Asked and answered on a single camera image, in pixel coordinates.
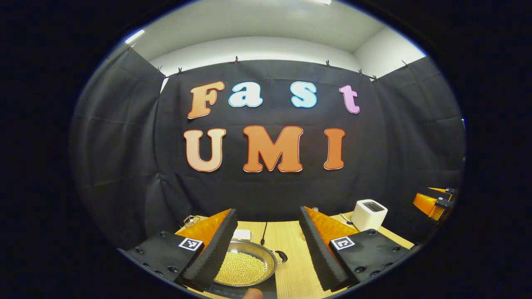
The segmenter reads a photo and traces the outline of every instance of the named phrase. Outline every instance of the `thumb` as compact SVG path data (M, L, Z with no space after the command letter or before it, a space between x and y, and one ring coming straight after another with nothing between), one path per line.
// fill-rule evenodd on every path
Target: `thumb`
M249 288L247 289L246 294L244 294L244 297L242 299L262 299L263 298L262 291L256 288Z

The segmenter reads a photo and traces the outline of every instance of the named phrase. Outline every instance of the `pan handle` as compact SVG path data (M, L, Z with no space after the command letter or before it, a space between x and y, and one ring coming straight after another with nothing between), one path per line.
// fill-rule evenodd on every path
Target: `pan handle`
M288 261L288 257L286 256L286 253L282 252L281 250L272 250L272 252L277 252L277 254L279 254L279 256L282 259L282 261L280 263L277 263L277 265L284 264L286 263L286 261Z

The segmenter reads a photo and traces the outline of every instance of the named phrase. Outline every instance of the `white box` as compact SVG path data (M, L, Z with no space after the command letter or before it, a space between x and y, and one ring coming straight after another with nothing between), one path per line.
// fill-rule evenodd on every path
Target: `white box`
M253 235L249 229L235 229L233 233L233 239L251 241Z
M374 200L357 201L351 222L359 231L379 229L388 209Z

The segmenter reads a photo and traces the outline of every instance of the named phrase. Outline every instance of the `white ceiling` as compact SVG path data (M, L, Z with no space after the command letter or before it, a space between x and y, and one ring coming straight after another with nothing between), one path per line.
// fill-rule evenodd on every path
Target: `white ceiling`
M200 0L143 28L133 44L148 61L206 41L246 36L296 38L353 53L384 27L337 1Z

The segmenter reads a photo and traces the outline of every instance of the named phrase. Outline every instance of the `metal pan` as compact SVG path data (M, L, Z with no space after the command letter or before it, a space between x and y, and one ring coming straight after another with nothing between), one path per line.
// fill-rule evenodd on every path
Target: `metal pan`
M264 262L264 264L266 265L266 271L261 279L259 279L257 282L252 283L250 285L228 285L228 284L224 284L224 283L214 280L214 282L216 282L217 284L225 285L225 286L248 287L248 286L257 285L263 281L266 281L268 278L270 278L275 273L275 270L277 269L278 264L283 264L283 263L286 263L286 261L288 261L288 257L282 251L279 251L279 250L271 251L267 249L266 247L261 246L259 244L252 243L249 241L243 241L243 240L231 240L231 242L229 243L229 247L227 248L227 252L245 253L245 254L251 255L252 257ZM274 252L279 254L279 256L281 257L281 262L277 261L277 258L273 254Z

